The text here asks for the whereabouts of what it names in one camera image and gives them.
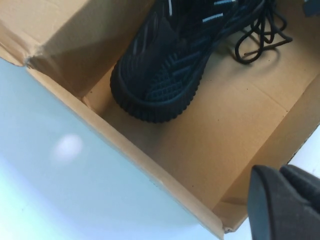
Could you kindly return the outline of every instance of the black shoelace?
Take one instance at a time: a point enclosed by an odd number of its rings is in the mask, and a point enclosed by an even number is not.
[[[279,18],[282,21],[281,27],[276,26],[274,16],[276,16],[277,18]],[[266,22],[267,21],[270,24],[270,31],[266,31]],[[254,62],[255,60],[257,60],[262,55],[262,53],[264,51],[274,50],[275,48],[277,48],[281,45],[290,43],[293,40],[291,37],[289,37],[283,33],[283,31],[287,27],[287,20],[285,19],[285,17],[283,15],[281,15],[276,10],[276,1],[275,0],[265,0],[264,8],[263,8],[260,16],[258,17],[256,22],[251,23],[250,27],[251,27],[251,30],[246,32],[245,35],[243,35],[239,39],[237,44],[235,45],[235,57],[236,57],[236,60],[241,64],[245,64],[245,65],[250,64],[250,63]],[[260,36],[259,41],[255,39],[257,42],[259,42],[258,50],[247,52],[244,54],[244,56],[241,56],[240,52],[239,52],[240,45],[248,37],[254,38],[252,36],[253,33],[256,33]],[[284,40],[272,44],[275,40],[276,34],[279,34]]]

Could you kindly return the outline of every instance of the rubber sole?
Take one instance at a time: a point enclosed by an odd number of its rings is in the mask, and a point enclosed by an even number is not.
[[[133,96],[130,96],[123,90],[116,76],[118,74],[116,65],[110,78],[111,93],[116,103],[136,119],[155,124],[169,122],[181,115],[194,99],[205,67],[205,65],[202,67],[200,77],[196,81],[192,81],[190,86],[186,88],[186,91],[172,101],[161,102],[160,104],[143,104],[137,103],[137,100]]]
[[[188,86],[186,86],[185,90],[182,93],[180,93],[177,97],[171,99],[170,101],[152,103],[142,101],[133,96],[126,88],[124,81],[122,81],[121,79],[119,71],[120,64],[118,61],[112,71],[110,78],[111,93],[116,103],[129,115],[135,117],[136,119],[149,123],[164,123],[177,118],[183,113],[184,110],[187,109],[187,107],[194,99],[209,57],[216,49],[219,42],[230,34],[248,26],[251,23],[251,19],[253,18],[256,10],[251,13],[251,16],[247,16],[241,23],[241,25],[235,26],[230,30],[230,32],[225,33],[224,36],[219,36],[218,39],[214,41],[215,44],[211,46],[208,54],[202,59],[202,61],[198,64],[196,71],[194,71],[190,76],[191,81]]]

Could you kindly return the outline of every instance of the black sneaker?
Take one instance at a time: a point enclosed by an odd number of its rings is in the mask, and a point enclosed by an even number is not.
[[[252,25],[236,46],[236,59],[242,64],[291,41],[282,33],[286,21],[275,8],[274,0],[156,0],[114,67],[113,97],[140,120],[162,123],[176,118],[193,100],[206,63],[221,40]],[[284,22],[281,28],[274,24],[274,13]],[[265,31],[266,19],[270,32]],[[239,46],[253,32],[260,35],[259,50],[242,57]],[[285,41],[264,46],[273,42],[276,33]]]

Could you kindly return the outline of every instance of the black object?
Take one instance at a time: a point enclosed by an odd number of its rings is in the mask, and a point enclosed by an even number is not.
[[[235,48],[242,64],[292,40],[282,33],[287,23],[275,8],[275,0],[156,0],[114,67],[110,87],[115,101],[143,121],[176,118],[193,100],[207,61],[221,40],[251,24],[251,31]],[[281,28],[275,26],[274,13],[283,21]],[[265,30],[266,21],[270,32]],[[260,35],[259,49],[240,56],[240,44],[253,32]],[[285,41],[265,46],[275,34]]]
[[[305,0],[303,11],[306,17],[320,15],[320,0]]]
[[[298,167],[254,166],[247,209],[253,240],[320,239],[320,179]]]

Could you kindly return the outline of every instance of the shoe upper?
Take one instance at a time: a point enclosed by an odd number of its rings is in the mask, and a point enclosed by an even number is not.
[[[198,66],[215,43],[245,27],[233,28],[262,1],[156,0],[118,62],[125,87],[146,102],[175,98],[200,77]]]

